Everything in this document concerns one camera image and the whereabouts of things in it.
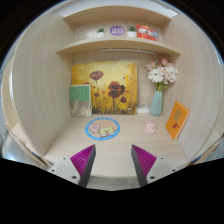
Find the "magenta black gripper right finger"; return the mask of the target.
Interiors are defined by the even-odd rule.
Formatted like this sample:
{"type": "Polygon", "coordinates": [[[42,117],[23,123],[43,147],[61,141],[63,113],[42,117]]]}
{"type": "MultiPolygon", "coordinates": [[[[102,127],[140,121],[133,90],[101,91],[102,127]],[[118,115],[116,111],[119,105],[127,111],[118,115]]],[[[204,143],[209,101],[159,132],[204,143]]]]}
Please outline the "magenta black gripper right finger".
{"type": "Polygon", "coordinates": [[[177,171],[165,157],[156,157],[136,145],[131,147],[131,156],[141,187],[177,171]]]}

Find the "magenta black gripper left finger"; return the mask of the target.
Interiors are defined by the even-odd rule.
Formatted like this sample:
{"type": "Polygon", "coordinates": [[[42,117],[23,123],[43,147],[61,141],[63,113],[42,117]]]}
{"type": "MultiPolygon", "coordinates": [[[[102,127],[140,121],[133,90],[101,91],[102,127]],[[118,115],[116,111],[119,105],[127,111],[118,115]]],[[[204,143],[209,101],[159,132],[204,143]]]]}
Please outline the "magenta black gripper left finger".
{"type": "Polygon", "coordinates": [[[72,157],[63,157],[49,172],[81,187],[86,187],[96,156],[96,148],[91,145],[72,157]]]}

